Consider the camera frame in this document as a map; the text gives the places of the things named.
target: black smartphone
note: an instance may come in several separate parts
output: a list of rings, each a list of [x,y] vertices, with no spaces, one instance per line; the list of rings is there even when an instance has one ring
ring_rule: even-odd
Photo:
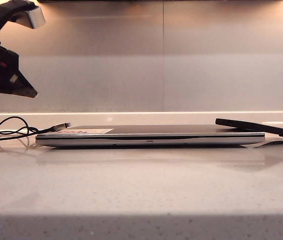
[[[234,127],[238,129],[247,129],[257,132],[265,132],[270,134],[278,134],[283,137],[283,128],[268,126],[260,123],[254,123],[249,121],[238,121],[238,120],[230,120],[230,119],[222,119],[216,118],[215,123],[217,125],[223,125],[228,127]]]

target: tangled cable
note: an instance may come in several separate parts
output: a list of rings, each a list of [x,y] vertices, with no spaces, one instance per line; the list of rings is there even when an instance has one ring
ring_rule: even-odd
[[[18,130],[4,130],[4,131],[0,130],[0,135],[19,134],[18,136],[0,138],[0,141],[11,140],[11,139],[20,139],[20,138],[29,137],[29,136],[32,136],[32,135],[35,135],[35,134],[44,134],[44,133],[48,133],[48,132],[56,132],[56,131],[68,128],[70,126],[69,123],[61,123],[61,124],[54,125],[52,127],[49,127],[49,128],[43,129],[43,130],[39,130],[36,127],[29,126],[28,123],[25,121],[25,119],[23,119],[20,116],[10,116],[10,117],[7,117],[3,121],[0,122],[0,127],[3,123],[5,123],[6,121],[8,121],[10,119],[19,119],[24,123],[24,126],[19,128]]]

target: label on laptop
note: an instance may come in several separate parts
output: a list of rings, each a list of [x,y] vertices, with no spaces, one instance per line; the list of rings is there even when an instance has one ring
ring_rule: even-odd
[[[105,134],[111,130],[113,130],[113,128],[64,129],[58,132],[54,132],[54,134]]]

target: speckled countertop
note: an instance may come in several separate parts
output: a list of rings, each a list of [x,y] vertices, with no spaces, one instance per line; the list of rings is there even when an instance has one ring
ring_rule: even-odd
[[[281,140],[113,149],[0,142],[0,240],[283,240]]]

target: gray wall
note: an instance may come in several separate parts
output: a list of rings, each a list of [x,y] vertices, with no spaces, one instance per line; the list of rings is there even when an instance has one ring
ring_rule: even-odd
[[[0,32],[39,94],[0,112],[283,110],[283,1],[40,6],[43,27]]]

